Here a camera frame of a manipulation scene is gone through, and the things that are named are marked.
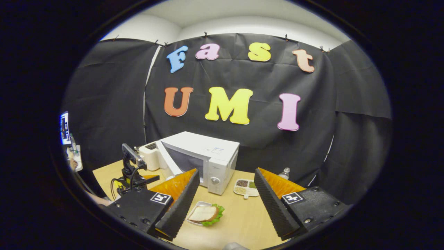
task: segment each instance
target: water bottle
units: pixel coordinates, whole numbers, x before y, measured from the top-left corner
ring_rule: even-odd
[[[74,140],[74,137],[72,136],[72,133],[69,134],[69,136],[71,137],[71,145],[72,145],[72,149],[74,150],[75,153],[79,153],[79,152],[77,151],[77,145],[75,144],[75,140]]]
[[[280,173],[279,176],[288,180],[288,178],[290,178],[288,173],[290,173],[290,168],[284,168],[284,172]]]

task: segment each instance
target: white plate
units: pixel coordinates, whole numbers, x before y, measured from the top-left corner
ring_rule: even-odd
[[[202,223],[195,223],[195,222],[192,222],[192,221],[188,220],[188,218],[193,214],[193,212],[194,212],[194,210],[196,209],[196,207],[198,207],[198,206],[212,206],[212,205],[213,205],[213,204],[208,203],[208,202],[197,202],[196,205],[194,206],[193,210],[191,211],[191,213],[189,213],[189,214],[186,216],[186,221],[188,221],[189,223],[194,224],[194,225],[196,225],[196,226],[203,226]]]

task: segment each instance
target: beans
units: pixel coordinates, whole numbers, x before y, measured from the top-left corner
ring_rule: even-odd
[[[248,185],[248,181],[238,180],[236,186],[246,187]]]
[[[241,187],[235,187],[234,191],[239,194],[246,194],[247,193],[247,190],[244,188],[241,188]]]

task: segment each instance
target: computer screen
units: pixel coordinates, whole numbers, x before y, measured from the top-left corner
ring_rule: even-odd
[[[71,144],[68,126],[68,112],[64,112],[60,115],[60,136],[62,138],[62,145]]]

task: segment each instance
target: letter m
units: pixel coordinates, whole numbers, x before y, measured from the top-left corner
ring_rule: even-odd
[[[253,91],[249,89],[238,89],[234,93],[233,97],[228,100],[228,96],[222,87],[212,87],[208,90],[211,93],[210,110],[205,115],[207,120],[217,121],[219,115],[223,121],[226,121],[228,116],[233,111],[233,115],[230,117],[232,123],[247,125],[250,120],[247,117],[248,114],[248,102],[253,95]]]

